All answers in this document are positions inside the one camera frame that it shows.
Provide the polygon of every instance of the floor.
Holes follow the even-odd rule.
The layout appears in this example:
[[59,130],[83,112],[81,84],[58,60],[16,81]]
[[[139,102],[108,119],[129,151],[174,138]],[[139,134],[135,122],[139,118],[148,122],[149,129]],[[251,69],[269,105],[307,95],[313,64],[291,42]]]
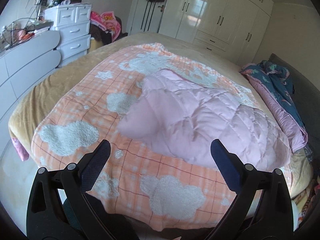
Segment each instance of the floor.
[[[18,228],[26,234],[26,215],[29,194],[38,167],[29,158],[22,162],[10,143],[0,159],[0,201]],[[61,201],[64,202],[66,195],[63,190],[59,191]],[[182,236],[181,240],[194,239],[205,234],[208,229],[180,230],[165,229],[162,232],[152,230],[148,225],[129,219],[141,240],[167,240],[177,235]]]

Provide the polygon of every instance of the blue gripper pad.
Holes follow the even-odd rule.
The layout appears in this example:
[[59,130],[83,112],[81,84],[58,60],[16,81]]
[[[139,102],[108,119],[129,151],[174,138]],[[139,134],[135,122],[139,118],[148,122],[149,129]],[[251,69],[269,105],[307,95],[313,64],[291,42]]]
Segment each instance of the blue gripper pad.
[[228,185],[228,188],[239,194],[242,188],[242,174],[240,173],[240,167],[237,169],[235,165],[240,165],[242,163],[241,160],[237,155],[229,153],[219,139],[212,141],[210,151],[213,160]]

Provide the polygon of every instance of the gray headboard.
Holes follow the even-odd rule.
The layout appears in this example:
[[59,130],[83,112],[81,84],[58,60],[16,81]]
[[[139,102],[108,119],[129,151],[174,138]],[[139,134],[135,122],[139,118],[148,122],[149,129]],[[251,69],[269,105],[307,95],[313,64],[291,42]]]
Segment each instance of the gray headboard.
[[320,91],[294,67],[271,54],[269,61],[286,67],[294,85],[295,93],[292,100],[305,124],[308,133],[308,143],[315,154],[320,158]]

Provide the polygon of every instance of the dresser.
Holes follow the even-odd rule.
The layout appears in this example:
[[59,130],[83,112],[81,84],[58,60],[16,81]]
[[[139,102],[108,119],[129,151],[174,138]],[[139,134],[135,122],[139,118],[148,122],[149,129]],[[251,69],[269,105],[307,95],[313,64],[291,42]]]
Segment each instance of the dresser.
[[11,142],[8,121],[24,96],[56,71],[61,54],[57,31],[46,31],[0,54],[0,156]]
[[272,7],[272,0],[168,0],[159,33],[242,66],[257,53]]
[[44,18],[53,21],[51,30],[60,32],[57,50],[61,53],[59,67],[86,55],[90,48],[91,4],[58,5],[45,10]]

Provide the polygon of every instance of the pink comforter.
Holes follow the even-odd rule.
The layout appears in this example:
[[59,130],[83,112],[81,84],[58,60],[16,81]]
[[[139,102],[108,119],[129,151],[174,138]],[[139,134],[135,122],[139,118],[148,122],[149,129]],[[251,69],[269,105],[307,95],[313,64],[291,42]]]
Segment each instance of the pink comforter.
[[290,162],[287,136],[261,110],[168,69],[145,77],[142,95],[117,128],[156,153],[208,168],[217,169],[210,154],[217,138],[258,170],[272,171]]

